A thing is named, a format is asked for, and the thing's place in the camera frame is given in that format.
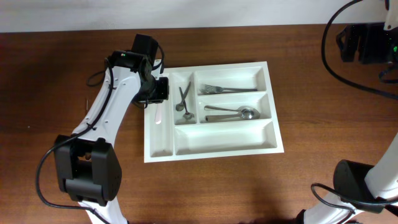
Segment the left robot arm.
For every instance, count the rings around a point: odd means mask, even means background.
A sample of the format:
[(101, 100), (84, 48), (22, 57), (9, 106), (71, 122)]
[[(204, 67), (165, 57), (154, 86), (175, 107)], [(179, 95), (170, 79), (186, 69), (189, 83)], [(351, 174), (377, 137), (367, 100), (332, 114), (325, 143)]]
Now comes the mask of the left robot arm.
[(129, 105), (146, 108), (168, 99), (164, 61), (155, 58), (161, 50), (153, 37), (137, 34), (131, 49), (106, 57), (102, 87), (89, 112), (71, 135), (55, 140), (58, 186), (93, 223), (127, 223), (116, 197), (122, 169), (114, 142)]

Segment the small teaspoon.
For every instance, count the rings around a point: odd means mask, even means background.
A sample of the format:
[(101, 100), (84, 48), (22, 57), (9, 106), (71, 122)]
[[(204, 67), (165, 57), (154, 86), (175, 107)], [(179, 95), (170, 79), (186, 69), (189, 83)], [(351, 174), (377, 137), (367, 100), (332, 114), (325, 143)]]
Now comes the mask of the small teaspoon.
[(182, 89), (179, 88), (179, 91), (180, 91), (180, 96), (182, 97), (183, 108), (185, 110), (183, 118), (185, 118), (186, 120), (191, 120), (191, 119), (194, 118), (194, 114), (189, 112), (188, 109), (187, 109), (187, 104), (186, 104), (185, 96), (184, 96), (184, 93), (183, 93)]
[(185, 108), (185, 99), (190, 90), (190, 86), (191, 86), (191, 82), (188, 83), (188, 86), (186, 87), (185, 91), (181, 94), (181, 102), (175, 106), (175, 109), (177, 111), (182, 111)]

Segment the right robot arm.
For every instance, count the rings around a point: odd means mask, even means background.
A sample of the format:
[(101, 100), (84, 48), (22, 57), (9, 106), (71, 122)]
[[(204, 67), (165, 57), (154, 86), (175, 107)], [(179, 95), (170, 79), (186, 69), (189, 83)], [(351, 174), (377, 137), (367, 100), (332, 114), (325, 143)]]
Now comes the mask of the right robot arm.
[[(397, 70), (397, 0), (385, 0), (385, 22), (347, 25), (336, 35), (336, 43), (344, 62), (355, 58), (362, 64), (385, 63), (381, 83), (395, 85), (396, 79), (385, 76)], [(294, 223), (350, 223), (362, 213), (397, 214), (397, 139), (372, 166), (343, 159), (335, 167), (333, 187), (321, 183), (311, 185), (319, 203), (302, 210)]]

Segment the steel fork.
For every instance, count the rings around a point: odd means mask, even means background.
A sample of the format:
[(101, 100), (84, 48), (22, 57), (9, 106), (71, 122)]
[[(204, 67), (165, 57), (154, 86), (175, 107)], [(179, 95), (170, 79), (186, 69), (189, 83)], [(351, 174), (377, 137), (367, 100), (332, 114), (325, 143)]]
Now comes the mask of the steel fork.
[(216, 95), (216, 94), (223, 94), (223, 93), (244, 93), (244, 92), (254, 92), (258, 91), (258, 89), (236, 89), (236, 90), (227, 90), (224, 89), (223, 91), (214, 91), (214, 90), (208, 90), (208, 89), (200, 89), (200, 93), (202, 95)]
[(206, 84), (204, 84), (203, 85), (203, 88), (202, 89), (208, 89), (208, 90), (214, 90), (214, 91), (219, 91), (219, 90), (221, 90), (221, 91), (223, 91), (224, 89), (227, 89), (227, 90), (236, 90), (236, 89), (256, 89), (256, 88), (223, 88), (223, 87), (221, 87), (221, 86), (214, 86), (214, 85), (206, 85)]

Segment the pink plastic knife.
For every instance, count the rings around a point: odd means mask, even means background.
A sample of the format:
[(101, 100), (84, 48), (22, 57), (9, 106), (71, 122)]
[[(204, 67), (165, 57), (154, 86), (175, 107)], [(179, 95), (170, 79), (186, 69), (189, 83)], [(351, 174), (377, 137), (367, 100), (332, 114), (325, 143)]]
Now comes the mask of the pink plastic knife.
[(160, 124), (162, 122), (162, 111), (163, 111), (163, 104), (157, 104), (156, 111), (155, 111), (155, 124)]

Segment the large steel spoon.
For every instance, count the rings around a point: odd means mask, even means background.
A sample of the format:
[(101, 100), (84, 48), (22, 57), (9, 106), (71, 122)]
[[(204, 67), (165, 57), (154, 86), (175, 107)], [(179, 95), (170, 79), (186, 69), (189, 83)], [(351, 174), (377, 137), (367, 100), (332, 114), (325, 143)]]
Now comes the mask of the large steel spoon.
[(259, 113), (254, 110), (242, 110), (237, 114), (225, 114), (225, 115), (208, 115), (205, 116), (205, 120), (208, 122), (214, 122), (221, 119), (231, 119), (231, 118), (239, 118), (243, 120), (257, 119), (259, 117)]
[(241, 106), (241, 107), (239, 107), (238, 109), (233, 110), (233, 109), (220, 108), (220, 107), (215, 107), (215, 106), (206, 105), (206, 106), (204, 107), (204, 109), (205, 109), (205, 110), (230, 111), (230, 112), (236, 112), (236, 114), (239, 113), (239, 112), (242, 112), (242, 110), (254, 110), (254, 111), (256, 111), (257, 113), (259, 113), (259, 117), (258, 117), (257, 119), (259, 119), (259, 118), (261, 117), (260, 112), (258, 112), (257, 109), (255, 109), (255, 108), (253, 108), (253, 107), (250, 107), (250, 106)]

